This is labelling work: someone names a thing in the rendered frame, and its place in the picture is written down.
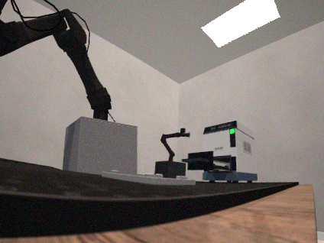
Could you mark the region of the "white benchtop heat sealer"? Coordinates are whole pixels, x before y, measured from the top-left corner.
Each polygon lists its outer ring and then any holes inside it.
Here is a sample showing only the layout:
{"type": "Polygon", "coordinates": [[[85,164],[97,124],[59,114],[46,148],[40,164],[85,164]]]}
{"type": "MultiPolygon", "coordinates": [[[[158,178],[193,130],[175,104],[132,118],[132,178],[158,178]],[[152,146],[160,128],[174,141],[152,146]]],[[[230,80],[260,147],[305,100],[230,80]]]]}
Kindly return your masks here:
{"type": "Polygon", "coordinates": [[[202,180],[209,180],[210,183],[215,180],[227,183],[258,181],[253,131],[238,121],[205,128],[203,152],[190,153],[188,159],[182,159],[182,162],[188,163],[187,170],[202,170],[202,180]],[[216,158],[222,157],[225,158],[221,162],[227,163],[224,167],[213,163],[216,158]]]}

